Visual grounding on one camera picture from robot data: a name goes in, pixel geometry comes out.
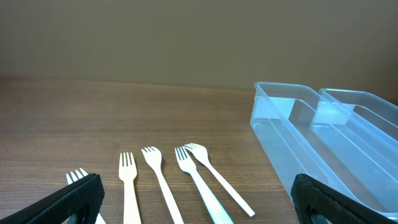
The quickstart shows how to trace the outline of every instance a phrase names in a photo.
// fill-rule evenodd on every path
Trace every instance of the fork head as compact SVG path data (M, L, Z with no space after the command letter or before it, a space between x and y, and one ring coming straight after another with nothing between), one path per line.
M189 150L202 164L206 164L209 162L207 149L204 146L195 143L189 143L184 145L183 147Z
M162 153L156 147L153 146L145 147L141 149L141 151L148 165L153 170L160 169L162 165Z
M187 150L185 150L183 147L175 148L175 157L177 157L178 165L180 166L182 171L191 173L192 171L195 171L197 169L197 166L192 161Z
M137 167L132 153L120 153L119 178L123 182L133 181L137 177Z
M83 177L88 175L87 172L85 170L83 170L82 168L80 168L80 171L81 171L81 173L79 171L75 170L77 177L72 171L70 172L70 175L72 176L72 178L70 178L69 175L67 174L68 184L71 184L71 183L73 183L73 182L75 182L77 180L80 180Z

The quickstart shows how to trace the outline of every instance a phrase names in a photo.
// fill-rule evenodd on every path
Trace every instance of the light blue fork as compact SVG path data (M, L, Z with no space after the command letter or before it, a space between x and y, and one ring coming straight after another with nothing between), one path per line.
M193 181L198 187L199 193L205 202L206 208L210 213L211 219L215 224L229 224L233 223L229 215L226 213L223 206L211 192L205 181L202 179L197 171L195 163L192 161L188 152L182 148L175 148L175 156L177 157L178 165L181 170L191 175Z

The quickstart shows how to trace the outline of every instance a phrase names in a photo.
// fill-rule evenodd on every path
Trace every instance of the wall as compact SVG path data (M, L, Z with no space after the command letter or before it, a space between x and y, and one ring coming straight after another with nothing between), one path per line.
M0 74L398 97L396 0L2 0Z

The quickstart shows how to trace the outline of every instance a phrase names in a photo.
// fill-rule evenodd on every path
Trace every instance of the tabletop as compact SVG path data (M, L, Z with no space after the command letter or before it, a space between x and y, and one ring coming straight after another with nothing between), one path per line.
M66 186L80 167L101 176L106 223L123 222L120 152L137 166L142 223L173 223L141 149L162 152L165 179L185 223L212 223L174 148L194 142L253 208L251 218L211 172L198 171L234 223L298 223L294 206L249 120L253 91L0 77L0 219Z

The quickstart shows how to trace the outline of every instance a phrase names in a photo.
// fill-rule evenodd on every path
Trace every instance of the fork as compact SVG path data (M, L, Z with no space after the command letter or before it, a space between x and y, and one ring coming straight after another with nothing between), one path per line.
M173 198L172 192L167 185L166 180L162 174L162 153L156 147L145 147L141 149L145 160L147 161L150 168L152 168L159 180L160 188L162 189L162 193L164 199L166 200L166 204L169 208L170 214L172 215L173 221L176 224L184 224L181 213L178 210L177 204Z
M216 169L210 164L207 150L205 147L190 143L184 145L184 148L192 152L195 158L201 162L210 172L216 177L216 179L220 182L220 184L225 188L225 190L235 199L235 201L243 208L243 210L252 217L255 213L253 209L243 200L243 198L233 189L233 187L221 176Z
M85 170L83 170L82 168L80 168L80 171L75 170L76 175L71 171L70 175L72 176L72 179L69 177L69 175L67 174L67 182L68 184L71 184L79 179L82 179L83 177L87 176L87 172ZM104 219L102 218L102 216L100 214L97 215L97 220L95 221L95 224L106 224Z
M120 153L119 178L124 182L124 224L141 224L139 216L134 179L137 177L137 167L132 153Z
M205 202L206 208L210 213L211 219L215 224L233 223L223 206L211 192L205 181L197 171L195 163L192 161L188 152L183 147L175 148L175 156L181 170L189 173L198 187L199 193Z

